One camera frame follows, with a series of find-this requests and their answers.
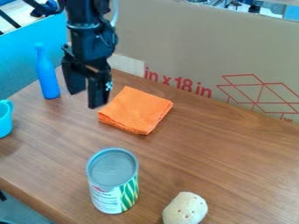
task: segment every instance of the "blue bottle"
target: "blue bottle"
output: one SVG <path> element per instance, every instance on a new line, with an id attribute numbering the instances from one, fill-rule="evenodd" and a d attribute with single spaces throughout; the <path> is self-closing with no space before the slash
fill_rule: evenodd
<path id="1" fill-rule="evenodd" d="M 43 43 L 36 43 L 35 49 L 38 52 L 36 62 L 36 71 L 39 84 L 46 99 L 55 99 L 60 97 L 59 85 L 56 79 L 56 73 L 53 63 L 46 57 Z"/>

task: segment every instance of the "folded orange towel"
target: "folded orange towel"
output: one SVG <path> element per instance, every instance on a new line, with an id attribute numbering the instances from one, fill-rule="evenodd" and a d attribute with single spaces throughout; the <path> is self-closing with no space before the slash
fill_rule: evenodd
<path id="1" fill-rule="evenodd" d="M 148 135 L 170 111 L 173 103 L 125 87 L 98 112 L 99 121 L 136 134 Z"/>

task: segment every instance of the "green and white label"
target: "green and white label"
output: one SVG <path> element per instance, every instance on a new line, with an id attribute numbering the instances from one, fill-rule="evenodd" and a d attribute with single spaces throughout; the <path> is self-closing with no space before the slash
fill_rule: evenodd
<path id="1" fill-rule="evenodd" d="M 91 198 L 94 206 L 105 214 L 119 214 L 130 209 L 138 199 L 138 176 L 134 176 L 127 184 L 104 192 L 97 185 L 89 182 Z"/>

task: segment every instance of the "blue cup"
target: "blue cup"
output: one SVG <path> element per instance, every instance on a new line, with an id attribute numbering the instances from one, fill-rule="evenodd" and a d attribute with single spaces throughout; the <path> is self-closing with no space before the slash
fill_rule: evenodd
<path id="1" fill-rule="evenodd" d="M 0 138 L 6 137 L 12 130 L 13 102 L 10 100 L 0 101 Z"/>

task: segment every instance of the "wooden table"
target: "wooden table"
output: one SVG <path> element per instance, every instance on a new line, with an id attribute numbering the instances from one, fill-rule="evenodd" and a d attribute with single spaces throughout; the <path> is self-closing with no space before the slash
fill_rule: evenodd
<path id="1" fill-rule="evenodd" d="M 0 140 L 0 189 L 57 223 L 162 223 L 181 191 L 207 200 L 203 223 L 299 223 L 298 127 L 126 73 L 114 71 L 114 80 L 112 97 L 128 85 L 174 108 L 138 136 L 98 123 L 86 92 L 63 87 L 46 101 L 35 82 L 11 97 L 15 128 Z M 94 208 L 85 175 L 88 158 L 109 146 L 140 160 L 140 198 L 118 215 Z"/>

